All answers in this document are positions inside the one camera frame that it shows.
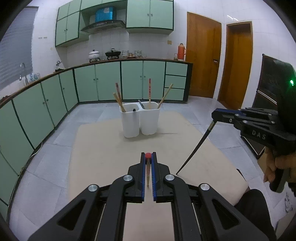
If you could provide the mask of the person's right hand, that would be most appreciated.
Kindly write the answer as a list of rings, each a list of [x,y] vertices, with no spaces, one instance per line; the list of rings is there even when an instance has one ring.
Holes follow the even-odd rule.
[[[264,182],[273,182],[275,179],[276,169],[288,169],[290,170],[290,176],[287,179],[288,183],[295,183],[295,168],[296,168],[296,156],[295,153],[287,156],[274,157],[273,152],[265,147],[266,154],[266,171],[264,173]]]

